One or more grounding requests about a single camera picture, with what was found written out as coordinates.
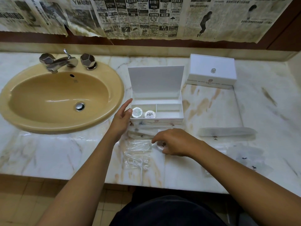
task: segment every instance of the faucet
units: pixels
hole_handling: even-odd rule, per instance
[[[67,67],[76,67],[78,64],[78,60],[75,57],[72,57],[69,55],[66,49],[64,49],[64,52],[66,53],[66,57],[59,58],[55,61],[53,61],[51,64],[46,66],[47,71],[51,73],[57,73],[58,69],[61,67],[67,65]]]

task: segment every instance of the left hand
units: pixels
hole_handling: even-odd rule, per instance
[[[115,139],[115,142],[120,140],[123,133],[126,132],[128,128],[129,119],[132,115],[133,110],[130,108],[125,111],[126,107],[132,102],[133,98],[128,99],[117,111],[113,121],[107,131]]]

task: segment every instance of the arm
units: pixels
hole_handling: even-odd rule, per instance
[[[67,182],[37,225],[92,225],[115,143],[126,131],[132,110],[129,99],[115,114],[93,153]]]
[[[182,129],[159,132],[163,153],[188,156],[204,167],[254,220],[267,226],[301,225],[301,198]]]

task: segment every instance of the white box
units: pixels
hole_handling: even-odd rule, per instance
[[[231,89],[236,79],[234,59],[190,54],[187,84]]]
[[[143,110],[141,118],[131,117],[134,125],[173,127],[184,119],[181,83],[184,66],[128,67],[132,84],[131,108]],[[144,118],[152,110],[156,118]]]

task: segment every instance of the beige sink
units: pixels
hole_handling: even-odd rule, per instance
[[[13,125],[35,133],[69,133],[113,115],[124,96],[119,75],[98,62],[95,70],[80,63],[47,72],[42,64],[13,77],[0,94],[0,113]]]

